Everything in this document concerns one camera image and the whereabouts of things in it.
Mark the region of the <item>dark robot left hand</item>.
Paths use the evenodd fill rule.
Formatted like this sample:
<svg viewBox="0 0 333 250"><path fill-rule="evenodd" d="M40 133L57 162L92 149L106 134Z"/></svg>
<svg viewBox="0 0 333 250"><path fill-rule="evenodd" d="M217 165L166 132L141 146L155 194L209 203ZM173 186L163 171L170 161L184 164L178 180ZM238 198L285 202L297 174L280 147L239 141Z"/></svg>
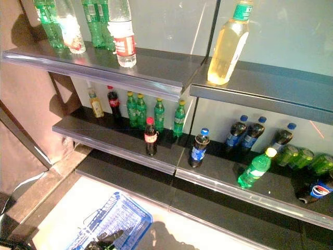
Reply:
<svg viewBox="0 0 333 250"><path fill-rule="evenodd" d="M85 250L104 250L115 249L114 242L122 236L123 230L119 230L113 234L107 234L106 232L97 237L96 241L91 241L85 248Z"/></svg>

